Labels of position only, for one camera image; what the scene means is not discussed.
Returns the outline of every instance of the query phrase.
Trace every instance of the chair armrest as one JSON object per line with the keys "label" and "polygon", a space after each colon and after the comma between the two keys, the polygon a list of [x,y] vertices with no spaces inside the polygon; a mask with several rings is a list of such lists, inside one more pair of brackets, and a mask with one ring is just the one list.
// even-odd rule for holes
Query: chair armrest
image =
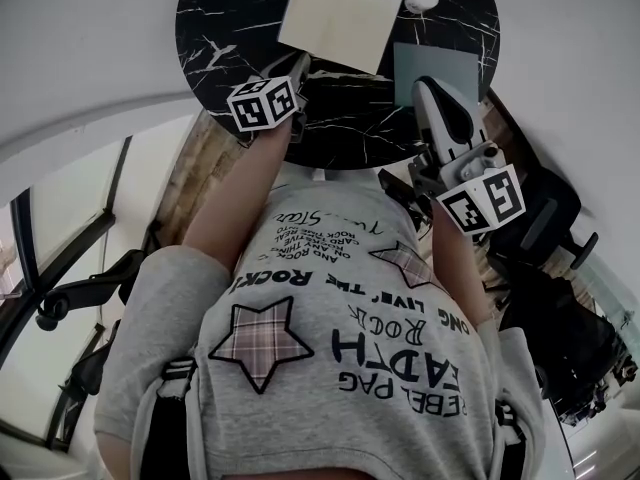
{"label": "chair armrest", "polygon": [[553,217],[553,214],[555,213],[557,208],[558,201],[556,201],[555,199],[547,199],[544,207],[542,208],[542,210],[540,210],[540,213],[538,213],[536,219],[529,227],[529,231],[527,231],[526,235],[524,235],[524,238],[522,239],[522,242],[520,242],[521,249],[528,251],[535,245],[535,243],[538,241],[538,238],[540,237],[540,234],[547,227],[547,224],[549,224],[549,221],[551,220],[551,217]]}
{"label": "chair armrest", "polygon": [[599,238],[600,237],[598,236],[598,233],[593,233],[591,235],[589,240],[587,240],[587,243],[584,244],[584,247],[582,247],[582,251],[580,252],[580,254],[576,255],[576,259],[573,260],[573,263],[571,264],[572,270],[577,270],[578,268],[580,268],[580,266],[584,263],[584,260],[586,260],[589,254],[591,254],[591,251],[593,251],[593,248],[598,243]]}

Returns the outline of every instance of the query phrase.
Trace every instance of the person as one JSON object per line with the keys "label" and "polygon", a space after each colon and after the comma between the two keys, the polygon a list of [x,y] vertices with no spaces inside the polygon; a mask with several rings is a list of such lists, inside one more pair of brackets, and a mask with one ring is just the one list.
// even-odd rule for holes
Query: person
{"label": "person", "polygon": [[[521,330],[497,332],[470,240],[434,204],[432,271],[373,175],[313,181],[283,165],[290,133],[262,132],[182,245],[143,263],[95,412],[112,476],[166,462],[173,445],[148,452],[165,432],[186,441],[190,478],[500,478],[499,399],[530,478],[544,441],[534,368]],[[184,356],[197,365],[186,438],[150,402]]]}

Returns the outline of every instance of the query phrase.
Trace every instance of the shirt sleeve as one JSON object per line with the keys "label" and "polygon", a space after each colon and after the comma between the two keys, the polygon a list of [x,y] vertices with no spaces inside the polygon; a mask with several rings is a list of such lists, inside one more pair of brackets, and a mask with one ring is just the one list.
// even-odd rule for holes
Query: shirt sleeve
{"label": "shirt sleeve", "polygon": [[478,327],[497,381],[497,399],[509,403],[526,436],[522,478],[533,478],[545,447],[542,397],[527,339],[514,327],[498,332],[493,320]]}
{"label": "shirt sleeve", "polygon": [[229,284],[225,267],[189,247],[167,247],[143,262],[104,367],[96,432],[131,441],[142,395],[195,344],[204,314]]}

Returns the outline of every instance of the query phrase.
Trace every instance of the glass surface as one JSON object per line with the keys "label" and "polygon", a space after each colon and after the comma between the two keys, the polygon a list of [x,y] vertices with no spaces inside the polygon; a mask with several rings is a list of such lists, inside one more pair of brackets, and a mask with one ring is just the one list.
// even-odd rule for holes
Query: glass surface
{"label": "glass surface", "polygon": [[0,208],[0,306],[22,280],[9,205]]}
{"label": "glass surface", "polygon": [[[58,286],[102,271],[105,237],[67,272]],[[98,321],[98,308],[69,312],[52,332],[43,331],[35,314],[20,333],[0,369],[0,419],[45,437],[60,388],[79,359]]]}
{"label": "glass surface", "polygon": [[105,206],[122,141],[94,151],[31,188],[31,221],[40,272]]}

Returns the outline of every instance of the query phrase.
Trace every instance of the window frame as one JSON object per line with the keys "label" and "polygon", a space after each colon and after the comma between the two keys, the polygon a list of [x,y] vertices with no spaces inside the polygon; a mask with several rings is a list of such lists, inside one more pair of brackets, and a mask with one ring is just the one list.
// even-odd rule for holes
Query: window frame
{"label": "window frame", "polygon": [[[44,301],[47,293],[56,287],[82,255],[115,224],[116,216],[113,214],[113,205],[131,139],[132,137],[130,136],[123,141],[102,213],[87,224],[42,272],[38,270],[33,240],[31,188],[28,188],[11,201],[11,222],[16,249],[24,275],[23,279],[18,282],[11,292],[11,294],[16,295],[16,298],[7,298],[0,308],[0,368],[2,368],[20,333]],[[98,341],[94,334],[82,356],[90,353]],[[55,437],[64,418],[64,411],[61,411],[59,407],[61,398],[64,397],[59,398],[52,411],[46,438],[32,435],[1,419],[0,433],[50,450],[68,451],[70,438],[69,442],[66,442]]]}

